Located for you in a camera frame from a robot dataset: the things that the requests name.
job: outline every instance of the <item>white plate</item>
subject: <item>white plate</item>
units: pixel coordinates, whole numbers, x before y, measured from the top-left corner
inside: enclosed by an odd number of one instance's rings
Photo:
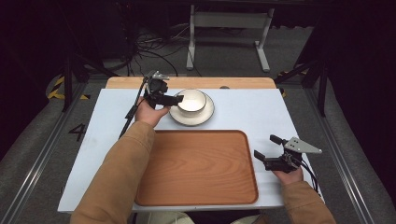
[[[206,97],[205,107],[202,111],[194,114],[193,117],[187,116],[186,112],[183,112],[176,105],[171,107],[169,114],[175,121],[187,126],[196,126],[204,123],[212,117],[213,112],[215,111],[215,105],[213,100],[206,93],[203,92],[203,94]]]

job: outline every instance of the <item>white table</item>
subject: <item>white table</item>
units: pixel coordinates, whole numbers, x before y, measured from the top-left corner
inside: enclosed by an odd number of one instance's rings
[[[169,90],[168,95],[182,89]],[[215,113],[206,123],[196,127],[186,127],[166,115],[156,130],[241,130],[247,134],[253,167],[259,189],[259,199],[254,204],[211,205],[211,206],[156,206],[134,205],[139,211],[191,211],[216,209],[263,209],[283,205],[280,184],[272,172],[265,171],[264,165],[253,157],[256,149],[268,158],[278,157],[283,148],[269,140],[270,134],[290,139],[297,136],[289,112],[277,89],[267,90],[216,90],[200,89],[215,103]],[[131,108],[137,90],[103,89],[92,113],[91,122],[85,134],[72,172],[68,178],[59,212],[72,212],[92,181],[111,146],[118,140],[126,121],[124,118]],[[310,175],[304,176],[310,183]]]

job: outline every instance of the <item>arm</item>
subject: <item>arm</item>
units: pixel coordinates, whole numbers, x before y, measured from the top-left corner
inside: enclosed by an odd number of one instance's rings
[[[153,110],[143,102],[136,122],[108,151],[105,160],[71,216],[71,223],[126,223],[140,178],[149,163],[153,127],[169,108]]]
[[[318,194],[303,179],[303,170],[289,174],[274,171],[282,184],[282,196],[291,223],[335,223]]]

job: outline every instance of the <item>white bowl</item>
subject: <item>white bowl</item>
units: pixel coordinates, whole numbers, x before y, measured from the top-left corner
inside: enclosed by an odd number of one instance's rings
[[[187,89],[177,95],[184,95],[178,106],[172,106],[170,115],[187,126],[195,126],[209,120],[215,110],[212,99],[202,91]]]

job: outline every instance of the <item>tan sleeve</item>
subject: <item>tan sleeve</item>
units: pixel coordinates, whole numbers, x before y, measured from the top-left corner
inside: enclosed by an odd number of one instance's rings
[[[149,162],[155,132],[135,122],[108,151],[71,216],[71,223],[126,223],[140,178]]]
[[[305,181],[283,186],[282,195],[291,223],[335,223],[332,213]]]

